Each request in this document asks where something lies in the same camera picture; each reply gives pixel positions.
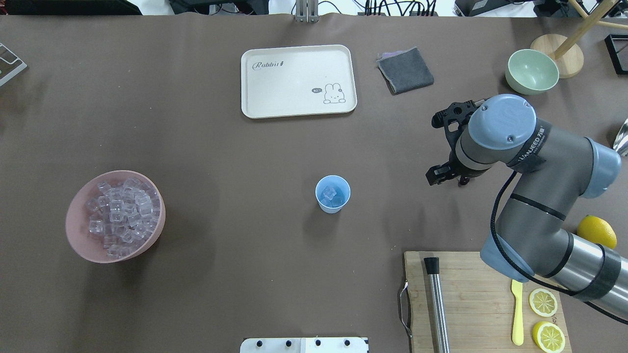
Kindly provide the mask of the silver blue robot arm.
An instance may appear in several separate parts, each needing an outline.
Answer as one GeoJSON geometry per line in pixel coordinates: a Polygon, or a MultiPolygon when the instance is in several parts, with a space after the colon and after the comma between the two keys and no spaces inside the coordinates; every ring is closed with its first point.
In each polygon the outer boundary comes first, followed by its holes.
{"type": "Polygon", "coordinates": [[[626,324],[627,260],[563,229],[577,199],[596,198],[614,183],[619,154],[538,118],[513,94],[451,103],[431,125],[444,129],[451,152],[446,163],[427,171],[430,185],[476,178],[500,162],[512,170],[494,202],[482,261],[626,324]]]}

